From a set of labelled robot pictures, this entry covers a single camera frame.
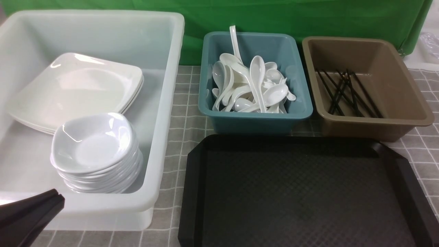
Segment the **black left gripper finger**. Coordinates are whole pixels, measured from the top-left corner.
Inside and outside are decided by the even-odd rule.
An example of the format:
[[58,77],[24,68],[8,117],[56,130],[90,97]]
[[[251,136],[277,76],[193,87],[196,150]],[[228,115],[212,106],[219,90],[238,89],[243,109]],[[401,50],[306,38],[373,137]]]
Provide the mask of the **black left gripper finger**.
[[30,247],[64,208],[65,198],[51,189],[30,198],[0,206],[0,245]]

